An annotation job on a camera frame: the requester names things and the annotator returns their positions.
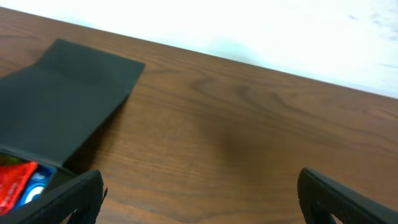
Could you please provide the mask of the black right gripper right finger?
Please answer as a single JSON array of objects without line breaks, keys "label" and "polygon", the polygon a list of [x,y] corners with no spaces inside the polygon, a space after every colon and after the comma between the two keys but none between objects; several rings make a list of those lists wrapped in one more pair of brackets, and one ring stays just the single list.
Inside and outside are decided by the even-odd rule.
[{"label": "black right gripper right finger", "polygon": [[309,168],[300,171],[297,192],[306,223],[397,223],[397,212]]}]

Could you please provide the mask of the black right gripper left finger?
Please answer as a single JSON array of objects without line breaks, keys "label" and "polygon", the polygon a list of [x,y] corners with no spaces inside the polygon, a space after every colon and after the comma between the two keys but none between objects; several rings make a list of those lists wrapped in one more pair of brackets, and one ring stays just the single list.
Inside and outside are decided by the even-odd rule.
[{"label": "black right gripper left finger", "polygon": [[4,224],[95,224],[108,191],[100,171],[89,170],[1,217]]}]

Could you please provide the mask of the blue Oreo cookie pack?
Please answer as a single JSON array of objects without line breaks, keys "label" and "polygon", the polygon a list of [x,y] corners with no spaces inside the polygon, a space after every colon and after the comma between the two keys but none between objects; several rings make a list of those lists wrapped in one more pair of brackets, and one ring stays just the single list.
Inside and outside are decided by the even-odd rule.
[{"label": "blue Oreo cookie pack", "polygon": [[46,188],[54,172],[55,169],[53,168],[39,165],[28,180],[13,209],[15,210],[39,197]]}]

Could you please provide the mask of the red snack bag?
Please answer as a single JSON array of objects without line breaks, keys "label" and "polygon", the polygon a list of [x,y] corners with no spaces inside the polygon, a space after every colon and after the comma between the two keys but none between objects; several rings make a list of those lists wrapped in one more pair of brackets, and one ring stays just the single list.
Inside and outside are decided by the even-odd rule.
[{"label": "red snack bag", "polygon": [[14,207],[37,166],[36,162],[1,166],[1,215]]}]

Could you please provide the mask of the dark green box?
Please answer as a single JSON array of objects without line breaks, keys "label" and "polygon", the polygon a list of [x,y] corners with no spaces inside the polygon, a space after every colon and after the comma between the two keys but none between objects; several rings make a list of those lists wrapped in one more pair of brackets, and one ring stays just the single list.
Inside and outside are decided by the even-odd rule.
[{"label": "dark green box", "polygon": [[1,78],[1,150],[54,169],[46,191],[76,177],[68,160],[126,101],[142,62],[56,40]]}]

